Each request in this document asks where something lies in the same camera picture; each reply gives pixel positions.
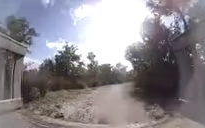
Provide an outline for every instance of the shrub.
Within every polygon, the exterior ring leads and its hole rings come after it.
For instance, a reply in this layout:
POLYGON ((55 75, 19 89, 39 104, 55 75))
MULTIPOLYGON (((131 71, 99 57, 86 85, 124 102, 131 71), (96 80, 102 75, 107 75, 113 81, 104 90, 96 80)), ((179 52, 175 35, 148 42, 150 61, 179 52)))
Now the shrub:
POLYGON ((44 97, 48 87, 46 75, 37 70, 24 71, 22 80, 23 102, 28 103, 39 97, 44 97))

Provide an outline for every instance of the sky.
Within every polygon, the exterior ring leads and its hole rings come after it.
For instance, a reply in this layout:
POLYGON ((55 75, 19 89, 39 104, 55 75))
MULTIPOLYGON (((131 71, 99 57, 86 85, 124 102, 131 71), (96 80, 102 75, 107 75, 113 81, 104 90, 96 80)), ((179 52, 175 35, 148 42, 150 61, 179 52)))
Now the sky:
POLYGON ((87 53, 94 52, 100 64, 121 62, 131 68, 125 50, 140 40, 147 14, 140 0, 0 0, 1 21, 25 17, 40 34, 25 58, 37 64, 70 42, 86 63, 87 53))

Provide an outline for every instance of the sunlight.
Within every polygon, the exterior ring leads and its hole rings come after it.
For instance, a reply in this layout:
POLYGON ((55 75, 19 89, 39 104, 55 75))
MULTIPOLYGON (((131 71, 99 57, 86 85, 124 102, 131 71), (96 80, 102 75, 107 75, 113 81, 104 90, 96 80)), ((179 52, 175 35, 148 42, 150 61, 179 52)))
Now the sunlight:
POLYGON ((125 49, 140 40, 141 24, 148 13, 140 0, 102 0, 94 6, 81 6, 74 15, 78 20, 89 19, 81 37, 99 63, 121 62, 129 66, 124 58, 125 49))

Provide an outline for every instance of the house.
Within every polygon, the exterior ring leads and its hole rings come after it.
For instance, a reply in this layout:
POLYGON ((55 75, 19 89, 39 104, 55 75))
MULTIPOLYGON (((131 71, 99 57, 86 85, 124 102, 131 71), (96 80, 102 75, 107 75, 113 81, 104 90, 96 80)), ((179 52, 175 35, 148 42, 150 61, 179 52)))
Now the house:
POLYGON ((0 33, 0 112, 22 106, 21 79, 28 46, 0 33))

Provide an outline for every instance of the curb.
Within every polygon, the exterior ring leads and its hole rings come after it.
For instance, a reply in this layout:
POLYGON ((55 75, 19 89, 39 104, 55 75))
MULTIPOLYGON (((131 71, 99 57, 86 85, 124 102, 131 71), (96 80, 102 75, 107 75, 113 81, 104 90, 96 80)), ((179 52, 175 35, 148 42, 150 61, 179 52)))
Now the curb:
POLYGON ((36 125, 45 125, 47 127, 48 125, 54 125, 54 126, 60 126, 60 127, 68 127, 68 128, 148 128, 148 127, 154 127, 166 122, 171 121, 171 117, 165 117, 159 121, 152 121, 149 123, 132 123, 128 125, 104 125, 104 124, 84 124, 79 122, 68 122, 64 120, 59 119, 53 119, 46 116, 40 116, 36 114, 32 114, 31 112, 25 112, 25 111, 19 111, 23 116, 26 116, 30 123, 36 124, 36 125))

